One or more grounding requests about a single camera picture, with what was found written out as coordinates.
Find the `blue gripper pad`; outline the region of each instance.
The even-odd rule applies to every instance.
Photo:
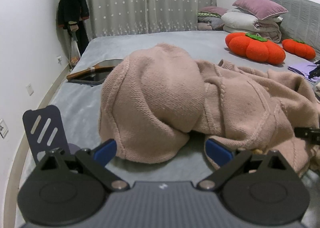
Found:
[[[110,139],[92,151],[92,157],[103,167],[116,156],[117,143],[114,139]]]
[[[205,142],[205,152],[220,167],[235,157],[234,151],[211,138]]]

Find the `wall outlet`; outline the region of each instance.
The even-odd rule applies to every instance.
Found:
[[[2,138],[8,134],[9,130],[3,119],[0,119],[0,135]]]
[[[28,92],[29,96],[31,96],[34,93],[34,90],[31,86],[31,84],[29,84],[26,88],[27,88],[27,92]]]

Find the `pink knitted sweater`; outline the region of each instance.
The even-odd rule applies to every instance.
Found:
[[[102,86],[101,140],[114,138],[117,156],[135,162],[171,159],[195,130],[232,149],[277,149],[301,175],[310,160],[318,167],[319,146],[296,138],[294,127],[319,127],[301,76],[195,61],[165,43],[134,51]]]

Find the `gray bed sheet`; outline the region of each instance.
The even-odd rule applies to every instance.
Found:
[[[229,52],[225,45],[228,33],[223,31],[164,32],[145,35],[124,35],[99,37],[92,40],[73,72],[81,71],[106,59],[124,58],[138,49],[153,47],[158,43],[170,43],[184,48],[194,59],[205,59],[218,63],[226,59],[238,66],[258,70],[287,71],[287,66],[302,62],[303,59],[286,54],[284,64],[271,66],[241,58]],[[64,82],[51,104],[56,105],[62,116],[67,140],[79,147],[94,148],[100,144],[98,117],[100,108],[100,86]],[[160,164],[142,164],[114,158],[107,166],[109,170],[127,180],[130,185],[136,180],[179,181],[191,180],[194,184],[213,172],[203,152],[204,136],[191,133],[190,141],[171,160]],[[20,185],[26,180],[35,164],[30,151],[25,162]],[[308,171],[302,178],[311,194],[311,203],[303,223],[309,228],[320,227],[320,180],[319,176]],[[16,227],[23,224],[17,208]]]

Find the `purple pillow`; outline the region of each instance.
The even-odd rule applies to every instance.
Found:
[[[259,20],[272,18],[288,12],[283,6],[271,0],[237,0],[233,3],[233,6],[249,11]]]
[[[223,7],[217,7],[217,6],[206,6],[201,8],[199,11],[216,13],[223,16],[228,11],[228,9]]]

